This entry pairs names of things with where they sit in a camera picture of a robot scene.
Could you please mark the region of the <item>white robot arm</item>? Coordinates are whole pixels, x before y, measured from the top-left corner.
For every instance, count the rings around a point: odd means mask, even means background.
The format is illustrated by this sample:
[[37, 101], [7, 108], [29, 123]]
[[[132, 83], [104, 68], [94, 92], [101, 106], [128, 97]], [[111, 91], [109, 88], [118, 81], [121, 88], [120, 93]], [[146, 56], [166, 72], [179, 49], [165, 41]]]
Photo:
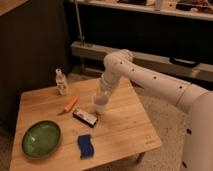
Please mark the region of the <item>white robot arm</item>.
[[103, 60], [94, 102], [106, 104], [122, 76], [188, 114], [180, 171], [213, 171], [213, 91], [133, 63], [127, 49], [108, 53]]

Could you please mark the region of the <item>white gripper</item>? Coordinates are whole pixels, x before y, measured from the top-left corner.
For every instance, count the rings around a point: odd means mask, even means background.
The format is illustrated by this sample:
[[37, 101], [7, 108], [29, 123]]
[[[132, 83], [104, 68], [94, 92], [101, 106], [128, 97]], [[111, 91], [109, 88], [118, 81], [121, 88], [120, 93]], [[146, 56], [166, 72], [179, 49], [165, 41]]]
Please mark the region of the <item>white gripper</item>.
[[115, 88], [116, 83], [114, 81], [101, 77], [95, 94], [95, 103], [107, 104]]

